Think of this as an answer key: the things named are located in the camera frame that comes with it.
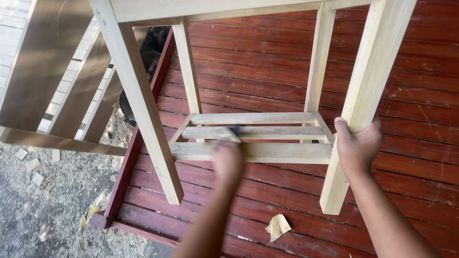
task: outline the unfinished wooden stool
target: unfinished wooden stool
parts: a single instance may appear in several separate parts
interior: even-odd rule
[[[370,4],[341,114],[351,132],[357,133],[373,119],[416,0],[90,0],[90,4],[170,204],[180,204],[184,196],[175,161],[212,159],[206,143],[184,141],[222,137],[221,127],[200,125],[301,123],[302,127],[243,127],[245,139],[304,141],[249,143],[247,161],[328,164],[320,205],[325,214],[339,214],[349,183],[339,165],[333,135],[318,112],[336,9]],[[318,10],[318,14],[304,112],[202,114],[187,22],[305,10]],[[169,144],[132,30],[164,25],[174,30],[190,107],[190,115]]]

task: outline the concrete ground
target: concrete ground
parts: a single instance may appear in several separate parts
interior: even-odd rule
[[[101,143],[126,147],[132,132],[117,107]],[[22,161],[15,156],[19,148],[28,151]],[[27,172],[35,158],[41,165]],[[0,143],[0,257],[168,257],[168,246],[89,225],[87,211],[105,208],[122,162],[118,156],[61,151],[61,161],[53,163],[50,149]],[[45,177],[40,186],[32,182],[35,173]]]

